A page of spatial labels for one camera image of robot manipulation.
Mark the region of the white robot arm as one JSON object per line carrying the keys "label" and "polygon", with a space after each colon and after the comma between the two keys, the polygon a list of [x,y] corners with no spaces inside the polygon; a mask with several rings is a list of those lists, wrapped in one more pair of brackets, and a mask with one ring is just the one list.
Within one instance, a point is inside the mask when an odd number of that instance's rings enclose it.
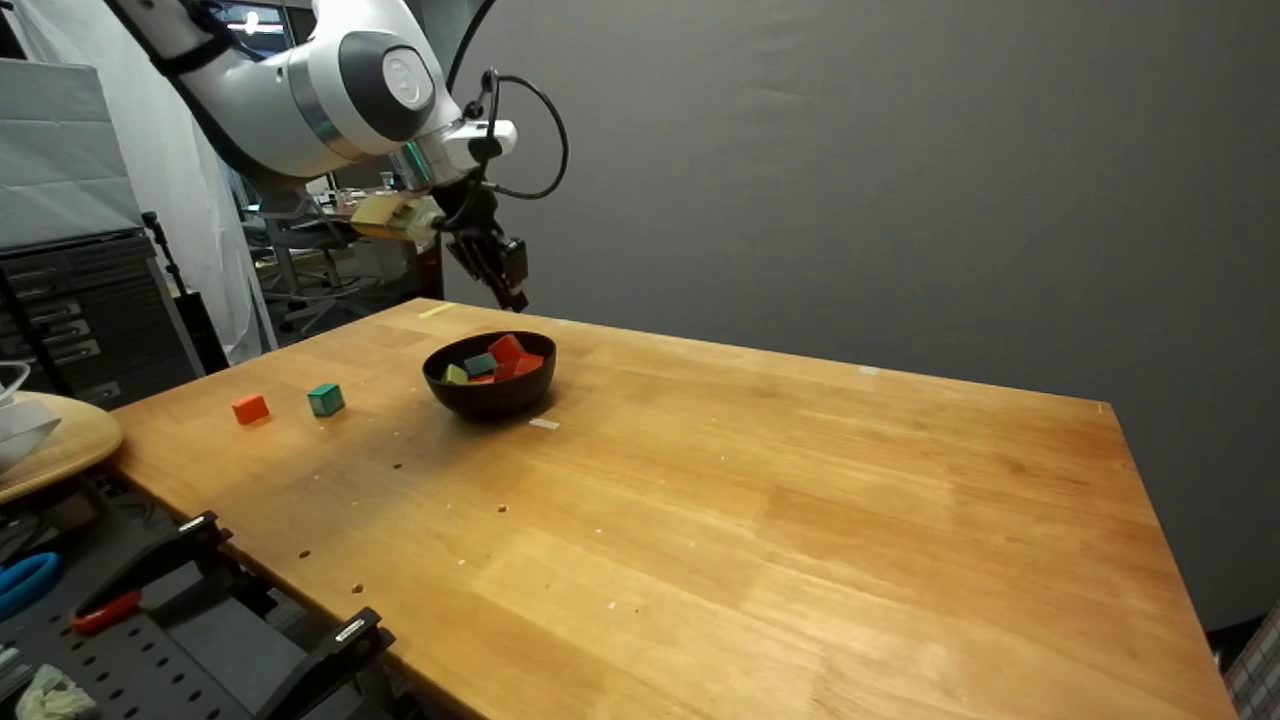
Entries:
{"label": "white robot arm", "polygon": [[526,310],[527,249],[496,223],[490,162],[515,125],[469,113],[406,0],[311,0],[303,43],[254,55],[214,0],[106,0],[175,87],[209,144],[254,183],[292,186],[422,148],[448,253]]}

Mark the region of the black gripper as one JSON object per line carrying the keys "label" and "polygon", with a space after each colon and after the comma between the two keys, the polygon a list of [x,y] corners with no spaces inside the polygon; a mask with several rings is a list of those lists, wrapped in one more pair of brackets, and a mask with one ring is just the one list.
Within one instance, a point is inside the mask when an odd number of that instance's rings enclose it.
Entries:
{"label": "black gripper", "polygon": [[527,253],[496,223],[496,195],[484,183],[451,183],[438,190],[451,254],[490,289],[504,289],[508,310],[527,310]]}

